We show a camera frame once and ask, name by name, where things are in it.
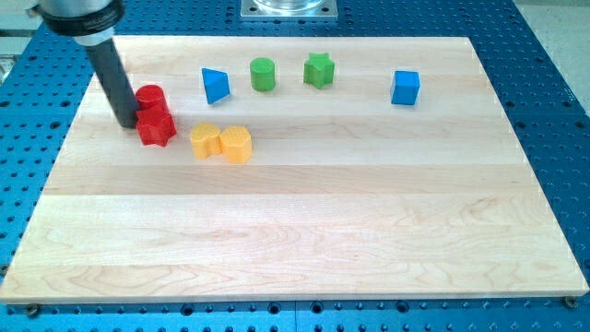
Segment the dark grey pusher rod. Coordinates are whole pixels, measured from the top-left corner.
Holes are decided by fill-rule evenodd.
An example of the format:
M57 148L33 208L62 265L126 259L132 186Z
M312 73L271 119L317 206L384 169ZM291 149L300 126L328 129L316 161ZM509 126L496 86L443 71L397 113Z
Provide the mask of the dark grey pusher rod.
M85 51L119 125L135 128L139 105L112 39Z

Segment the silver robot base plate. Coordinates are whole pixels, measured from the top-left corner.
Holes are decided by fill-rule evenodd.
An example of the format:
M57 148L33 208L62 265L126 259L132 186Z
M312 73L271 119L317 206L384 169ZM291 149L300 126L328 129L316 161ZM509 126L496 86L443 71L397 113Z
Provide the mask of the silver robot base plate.
M241 0L241 17L337 18L337 0Z

